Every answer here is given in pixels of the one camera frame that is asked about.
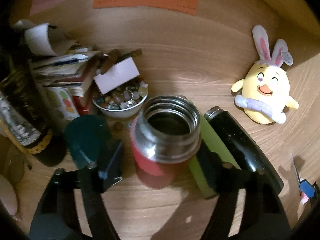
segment plush toy eye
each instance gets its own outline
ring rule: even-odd
[[[274,85],[277,85],[277,84],[279,84],[279,81],[278,81],[277,78],[272,78],[271,79],[271,83],[274,84]]]
[[[258,74],[258,81],[259,81],[259,82],[262,82],[262,81],[263,81],[263,78],[264,78],[264,74],[260,72],[260,73]]]

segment black water bottle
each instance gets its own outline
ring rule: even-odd
[[[219,106],[208,110],[204,117],[228,148],[240,168],[265,173],[273,189],[279,194],[284,186],[282,179],[263,151],[237,120]]]
[[[67,146],[52,129],[29,71],[27,59],[32,55],[23,40],[23,32],[0,25],[0,119],[23,152],[46,166],[56,166]]]

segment plush toy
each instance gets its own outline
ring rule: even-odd
[[[293,59],[283,39],[276,42],[270,57],[268,35],[261,25],[256,25],[252,34],[260,60],[251,67],[245,79],[232,85],[232,92],[242,88],[242,95],[235,97],[235,103],[258,123],[284,123],[284,107],[299,107],[297,101],[289,96],[289,80],[286,72],[281,69],[283,62],[292,65]]]

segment bunny ears headband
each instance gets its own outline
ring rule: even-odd
[[[261,59],[258,62],[277,67],[281,67],[283,62],[285,62],[289,66],[293,64],[292,56],[288,52],[287,43],[283,39],[277,40],[271,57],[269,40],[266,30],[261,25],[256,25],[252,29],[252,35],[254,44],[256,45]]]

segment stainless steel bottle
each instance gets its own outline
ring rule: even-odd
[[[131,138],[138,177],[148,186],[165,187],[200,147],[200,114],[183,97],[154,97],[133,123]]]

